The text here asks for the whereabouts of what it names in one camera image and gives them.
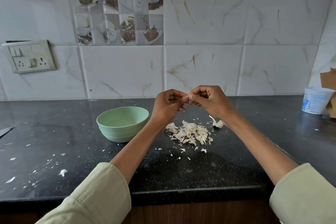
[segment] green bowl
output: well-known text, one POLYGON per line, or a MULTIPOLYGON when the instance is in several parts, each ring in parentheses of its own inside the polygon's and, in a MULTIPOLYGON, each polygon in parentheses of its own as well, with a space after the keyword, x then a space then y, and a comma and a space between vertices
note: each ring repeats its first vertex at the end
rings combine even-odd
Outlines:
POLYGON ((107 139, 129 142, 147 124, 149 112, 141 107, 126 106, 103 112, 97 117, 100 131, 107 139))

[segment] light green sleeve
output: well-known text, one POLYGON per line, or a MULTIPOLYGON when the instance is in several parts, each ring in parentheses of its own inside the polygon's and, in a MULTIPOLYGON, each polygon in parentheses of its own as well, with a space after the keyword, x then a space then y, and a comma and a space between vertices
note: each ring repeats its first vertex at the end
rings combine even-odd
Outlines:
POLYGON ((99 163, 88 177, 36 224, 120 224, 131 210, 128 184, 110 163, 99 163))
POLYGON ((309 163, 285 175, 269 203, 283 224, 336 223, 336 188, 309 163))

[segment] tile backsplash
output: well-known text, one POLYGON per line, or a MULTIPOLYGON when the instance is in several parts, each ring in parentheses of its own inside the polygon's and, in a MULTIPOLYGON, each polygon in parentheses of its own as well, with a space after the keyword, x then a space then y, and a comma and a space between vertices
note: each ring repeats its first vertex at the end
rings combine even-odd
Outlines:
POLYGON ((151 98, 219 85, 296 95, 336 67, 336 0, 0 0, 0 43, 47 39, 57 70, 14 74, 1 100, 151 98))

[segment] hand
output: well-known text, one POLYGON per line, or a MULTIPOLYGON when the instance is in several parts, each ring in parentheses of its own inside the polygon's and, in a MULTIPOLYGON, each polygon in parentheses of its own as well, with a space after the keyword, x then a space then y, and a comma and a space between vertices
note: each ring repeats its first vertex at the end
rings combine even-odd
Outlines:
POLYGON ((178 90, 167 90, 159 93, 155 99, 154 108, 150 120, 158 123, 164 129, 172 122, 181 108, 187 109, 185 103, 188 95, 178 90))
POLYGON ((203 106, 208 113, 228 123, 237 112, 219 86, 198 86, 189 93, 189 104, 203 106))

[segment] black granite countertop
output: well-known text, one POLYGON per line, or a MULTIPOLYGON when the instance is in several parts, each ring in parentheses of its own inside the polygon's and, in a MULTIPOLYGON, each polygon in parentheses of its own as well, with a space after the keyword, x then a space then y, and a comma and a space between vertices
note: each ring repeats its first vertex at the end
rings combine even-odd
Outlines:
MULTIPOLYGON (((310 162, 336 185, 334 121, 302 112, 301 96, 230 101, 296 162, 310 162)), ((153 103, 154 99, 0 102, 0 129, 15 126, 0 138, 0 211, 58 205, 99 162, 110 161, 125 145, 103 137, 97 116, 121 106, 139 106, 151 113, 153 103), (68 171, 65 177, 59 175, 62 169, 68 171)), ((204 153, 201 147, 197 151, 187 144, 180 147, 168 132, 161 133, 129 185, 133 206, 270 196, 271 181, 232 131, 223 127, 212 132, 207 112, 196 106, 178 113, 174 122, 181 126, 182 120, 206 126, 213 143, 204 146, 204 153)))

